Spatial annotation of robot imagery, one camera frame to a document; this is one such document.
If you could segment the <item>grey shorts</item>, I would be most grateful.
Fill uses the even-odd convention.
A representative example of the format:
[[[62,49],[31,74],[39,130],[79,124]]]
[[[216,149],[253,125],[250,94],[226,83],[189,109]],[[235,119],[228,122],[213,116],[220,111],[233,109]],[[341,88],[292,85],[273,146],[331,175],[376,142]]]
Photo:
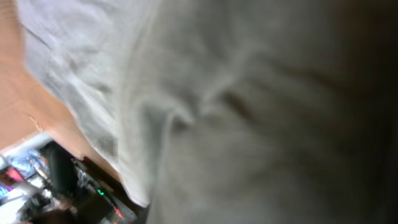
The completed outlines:
[[[30,73],[149,223],[396,223],[397,2],[19,1]]]

